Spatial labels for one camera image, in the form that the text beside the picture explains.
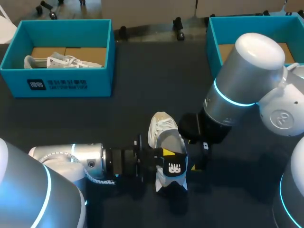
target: sneaker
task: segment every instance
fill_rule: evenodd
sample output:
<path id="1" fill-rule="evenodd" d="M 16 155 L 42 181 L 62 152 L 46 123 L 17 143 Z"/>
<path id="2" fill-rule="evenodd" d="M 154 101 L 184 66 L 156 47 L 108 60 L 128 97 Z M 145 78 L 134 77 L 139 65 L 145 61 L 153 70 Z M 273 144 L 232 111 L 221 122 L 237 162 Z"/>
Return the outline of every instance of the sneaker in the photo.
<path id="1" fill-rule="evenodd" d="M 148 143 L 152 148 L 156 148 L 157 138 L 167 130 L 177 130 L 174 119 L 165 112 L 157 112 L 151 120 L 148 131 Z"/>
<path id="2" fill-rule="evenodd" d="M 187 154 L 186 146 L 184 140 L 179 134 L 177 124 L 175 123 L 174 119 L 165 112 L 157 112 L 152 117 L 148 131 L 148 143 L 152 148 L 162 147 L 163 149 L 175 153 Z M 157 171 L 155 188 L 157 192 L 162 187 L 167 187 L 174 181 L 181 185 L 185 190 L 188 190 L 186 183 L 188 156 L 186 156 L 183 163 L 185 164 L 183 167 L 186 167 L 184 171 L 181 173 L 176 173 L 176 175 L 170 177 L 164 174 L 162 166 L 156 166 Z"/>
<path id="3" fill-rule="evenodd" d="M 26 56 L 24 58 L 24 68 L 95 68 L 103 67 L 98 63 L 91 63 L 81 61 L 73 56 L 64 56 L 57 52 L 54 52 L 48 58 L 33 58 L 32 56 Z"/>

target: glowing blue light ring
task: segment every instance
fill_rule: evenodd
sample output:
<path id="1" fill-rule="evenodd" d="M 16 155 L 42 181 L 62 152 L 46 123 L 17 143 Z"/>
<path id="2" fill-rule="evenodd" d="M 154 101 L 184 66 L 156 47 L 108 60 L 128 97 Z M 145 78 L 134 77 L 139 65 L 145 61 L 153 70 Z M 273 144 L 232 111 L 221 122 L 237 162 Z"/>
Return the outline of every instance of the glowing blue light ring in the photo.
<path id="1" fill-rule="evenodd" d="M 230 100 L 229 98 L 225 97 L 225 95 L 223 95 L 223 94 L 220 92 L 220 90 L 219 90 L 218 87 L 217 87 L 217 84 L 215 83 L 215 80 L 214 80 L 214 88 L 215 88 L 215 90 L 217 91 L 217 93 L 218 93 L 221 97 L 223 97 L 226 101 L 228 101 L 229 103 L 232 103 L 232 104 L 234 104 L 234 105 L 242 106 L 242 107 L 248 107 L 248 106 L 252 106 L 252 105 L 255 104 L 255 103 L 252 103 L 252 104 L 241 104 L 241 103 L 237 103 L 237 102 L 234 102 L 234 101 Z"/>
<path id="2" fill-rule="evenodd" d="M 47 181 L 48 181 L 47 182 L 47 194 L 46 194 L 46 198 L 43 202 L 42 208 L 41 208 L 35 222 L 33 223 L 33 225 L 30 228 L 36 228 L 37 227 L 38 223 L 42 219 L 42 216 L 43 216 L 44 212 L 46 211 L 46 208 L 48 206 L 49 197 L 51 195 L 51 186 L 52 186 L 51 175 L 49 174 L 49 171 L 48 171 L 47 167 L 45 165 L 43 165 L 43 167 L 47 171 Z"/>
<path id="3" fill-rule="evenodd" d="M 71 154 L 72 154 L 72 155 L 74 155 L 75 146 L 76 146 L 76 144 L 73 144 L 73 145 L 72 145 L 72 148 L 71 148 Z"/>
<path id="4" fill-rule="evenodd" d="M 291 219 L 299 228 L 302 228 L 302 227 L 294 220 L 294 218 L 289 214 L 287 208 L 285 207 L 285 204 L 284 204 L 284 201 L 283 201 L 283 197 L 282 197 L 282 192 L 281 192 L 282 179 L 283 179 L 283 175 L 282 175 L 281 181 L 280 181 L 280 196 L 281 196 L 281 201 L 282 201 L 283 207 L 284 207 L 285 211 L 287 212 L 289 218 L 290 218 L 290 219 Z"/>

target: robotic arm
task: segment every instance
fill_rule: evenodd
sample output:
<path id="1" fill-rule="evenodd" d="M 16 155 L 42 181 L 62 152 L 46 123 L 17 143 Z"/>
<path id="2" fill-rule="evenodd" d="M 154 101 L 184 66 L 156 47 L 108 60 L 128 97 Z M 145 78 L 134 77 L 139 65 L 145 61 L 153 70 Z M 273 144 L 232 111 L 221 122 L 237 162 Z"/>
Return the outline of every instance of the robotic arm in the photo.
<path id="1" fill-rule="evenodd" d="M 210 156 L 210 146 L 222 142 L 255 104 L 272 132 L 285 136 L 304 132 L 304 79 L 299 76 L 303 71 L 298 64 L 286 68 L 284 63 L 285 54 L 272 39 L 257 33 L 237 39 L 202 110 L 184 114 L 179 123 L 183 137 L 202 145 L 201 168 Z"/>

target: open box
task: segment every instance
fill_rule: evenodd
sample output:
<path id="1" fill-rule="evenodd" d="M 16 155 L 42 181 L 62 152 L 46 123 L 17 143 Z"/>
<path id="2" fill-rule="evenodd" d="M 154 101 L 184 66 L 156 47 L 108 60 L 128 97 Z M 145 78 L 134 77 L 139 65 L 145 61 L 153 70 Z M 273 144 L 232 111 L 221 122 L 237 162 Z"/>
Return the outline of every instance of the open box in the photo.
<path id="1" fill-rule="evenodd" d="M 31 55 L 34 48 L 48 47 L 69 49 L 69 55 L 83 61 L 94 59 L 81 59 L 82 53 L 91 58 L 95 55 L 104 59 L 104 67 L 24 69 L 25 56 Z M 114 56 L 111 20 L 22 21 L 0 65 L 0 73 L 14 97 L 110 96 Z"/>
<path id="2" fill-rule="evenodd" d="M 243 34 L 265 35 L 282 47 L 285 65 L 304 64 L 304 24 L 297 16 L 213 17 L 207 30 L 207 56 L 215 78 L 236 40 Z"/>

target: black tabletop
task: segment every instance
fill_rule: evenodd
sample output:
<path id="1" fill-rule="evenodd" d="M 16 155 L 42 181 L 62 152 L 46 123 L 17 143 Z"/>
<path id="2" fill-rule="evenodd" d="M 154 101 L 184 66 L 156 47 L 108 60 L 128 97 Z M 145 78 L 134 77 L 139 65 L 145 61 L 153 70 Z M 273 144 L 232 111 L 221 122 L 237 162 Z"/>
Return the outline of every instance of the black tabletop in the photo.
<path id="1" fill-rule="evenodd" d="M 7 46 L 0 46 L 3 55 Z M 38 145 L 147 146 L 151 117 L 165 111 L 177 122 L 201 109 L 212 84 L 205 43 L 117 44 L 109 98 L 14 99 L 0 78 L 0 137 L 25 152 Z M 154 185 L 104 187 L 88 183 L 88 227 L 275 228 L 272 200 L 300 140 L 268 131 L 258 107 L 245 114 L 203 172 L 188 172 L 188 194 L 166 197 Z M 198 146 L 187 145 L 190 156 Z"/>

